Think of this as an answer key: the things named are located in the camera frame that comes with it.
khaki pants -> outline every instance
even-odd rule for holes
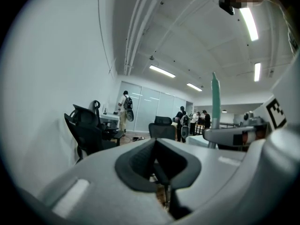
[[[121,112],[120,115],[120,130],[125,131],[126,129],[126,120],[127,120],[127,111]]]

ceiling light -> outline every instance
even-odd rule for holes
[[[250,9],[248,7],[241,8],[240,12],[242,13],[242,15],[245,19],[245,22],[246,22],[246,25],[248,27],[249,34],[251,37],[251,41],[257,40],[258,39],[257,29],[256,29],[255,22],[254,22],[254,19],[253,19]]]
[[[163,73],[164,75],[167,75],[167,76],[169,76],[169,77],[171,77],[171,78],[174,78],[174,77],[175,77],[174,74],[168,73],[168,72],[166,72],[166,71],[164,71],[164,70],[162,70],[162,69],[160,69],[160,68],[158,68],[158,67],[155,67],[155,66],[153,66],[153,65],[150,66],[150,69],[155,70],[155,71],[160,72],[160,73]]]
[[[255,64],[255,75],[254,75],[254,82],[259,81],[259,77],[261,75],[261,63],[256,63]]]
[[[187,86],[190,86],[191,88],[196,89],[196,90],[199,91],[199,92],[202,91],[200,88],[198,88],[198,87],[196,87],[196,86],[194,86],[194,85],[192,85],[192,84],[190,84],[190,83],[188,83]]]

backpack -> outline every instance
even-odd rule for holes
[[[187,126],[188,125],[188,116],[186,114],[182,116],[182,118],[180,120],[180,123],[183,126]]]
[[[133,105],[132,105],[131,97],[126,97],[126,100],[125,100],[125,103],[124,103],[124,108],[125,108],[125,110],[132,110]]]

white desk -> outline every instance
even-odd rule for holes
[[[100,114],[99,116],[100,116],[100,118],[107,120],[107,121],[102,121],[102,122],[109,122],[111,120],[117,121],[117,127],[119,128],[119,125],[120,125],[120,116],[119,115],[114,115],[112,113],[108,113],[108,114]]]
[[[196,145],[205,148],[208,147],[208,143],[209,141],[206,141],[202,135],[187,137],[187,142],[186,142],[186,144],[189,145]]]

black chair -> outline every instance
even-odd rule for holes
[[[73,122],[73,118],[65,114],[65,121],[78,143],[77,153],[79,161],[83,159],[82,150],[89,156],[92,153],[114,148],[117,146],[115,142],[102,140],[102,131],[84,122]]]
[[[168,138],[175,140],[176,128],[172,126],[171,118],[156,116],[154,123],[149,124],[149,133],[151,138]],[[170,197],[168,188],[170,181],[157,161],[155,161],[153,165],[153,172],[158,182],[165,187],[165,199],[166,203],[169,203]]]
[[[109,127],[107,124],[101,123],[100,113],[99,113],[100,106],[101,106],[101,104],[97,100],[94,100],[94,102],[93,102],[93,111],[97,115],[97,120],[98,120],[97,127],[102,130],[103,139],[111,140],[112,138],[116,138],[115,136],[121,138],[122,135],[124,134],[123,131],[118,131],[117,127]]]
[[[100,107],[100,103],[98,101],[94,101],[94,108],[96,108],[96,102],[98,103],[97,106]],[[106,124],[102,124],[100,117],[99,117],[99,110],[96,108],[96,113],[92,110],[77,106],[73,104],[75,110],[71,112],[70,117],[72,118],[72,122],[80,122],[87,125],[91,125],[97,127],[102,132],[102,139],[103,140],[117,140],[117,146],[120,145],[120,139],[124,134],[123,131],[117,131],[118,128],[110,128]]]
[[[156,116],[154,123],[149,124],[149,133],[150,137],[175,140],[176,128],[170,118]]]

